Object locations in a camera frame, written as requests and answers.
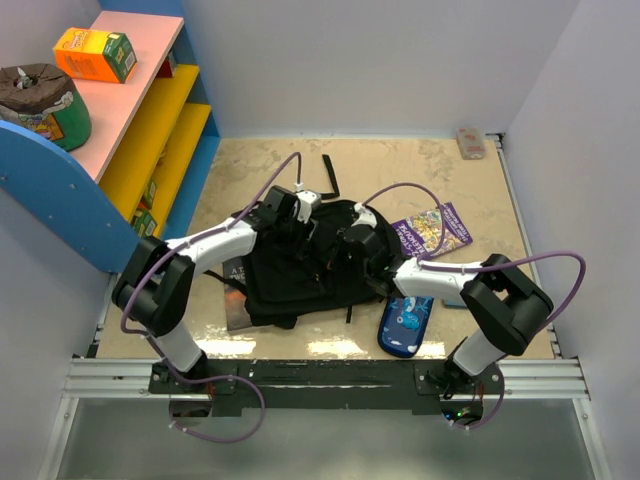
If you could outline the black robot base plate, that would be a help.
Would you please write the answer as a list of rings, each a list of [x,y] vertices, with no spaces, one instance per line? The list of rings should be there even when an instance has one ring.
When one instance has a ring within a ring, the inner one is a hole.
[[[148,390],[167,395],[187,415],[238,416],[245,409],[394,410],[482,418],[483,402],[505,391],[495,365],[451,393],[429,382],[442,360],[211,360],[211,382],[183,385],[162,363],[153,365]]]

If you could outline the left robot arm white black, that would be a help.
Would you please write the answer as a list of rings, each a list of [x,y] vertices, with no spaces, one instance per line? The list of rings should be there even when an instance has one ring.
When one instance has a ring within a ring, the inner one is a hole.
[[[291,192],[270,188],[262,201],[232,214],[221,224],[188,237],[141,240],[112,293],[122,321],[143,326],[139,332],[157,350],[173,382],[196,392],[211,382],[207,357],[196,344],[183,316],[193,279],[230,259],[251,253],[267,230],[306,228],[321,195],[311,190]]]

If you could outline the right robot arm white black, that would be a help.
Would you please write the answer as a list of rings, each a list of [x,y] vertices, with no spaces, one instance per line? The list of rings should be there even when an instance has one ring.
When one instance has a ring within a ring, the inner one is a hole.
[[[522,355],[554,308],[550,297],[501,254],[469,266],[420,262],[393,254],[367,225],[348,228],[343,242],[376,293],[460,301],[473,316],[478,329],[427,374],[442,391],[469,392],[487,367],[507,355]]]

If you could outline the black student backpack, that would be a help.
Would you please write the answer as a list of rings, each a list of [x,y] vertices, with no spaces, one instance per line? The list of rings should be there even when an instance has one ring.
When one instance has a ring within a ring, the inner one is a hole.
[[[315,227],[305,236],[293,225],[270,230],[254,251],[223,264],[223,275],[207,270],[225,285],[226,307],[238,293],[244,298],[242,318],[255,327],[275,325],[295,327],[302,315],[345,308],[347,319],[355,305],[382,298],[368,283],[369,267],[349,256],[346,231],[355,220],[355,203],[341,200],[331,159],[322,156],[331,193],[323,193],[323,202],[312,213]]]

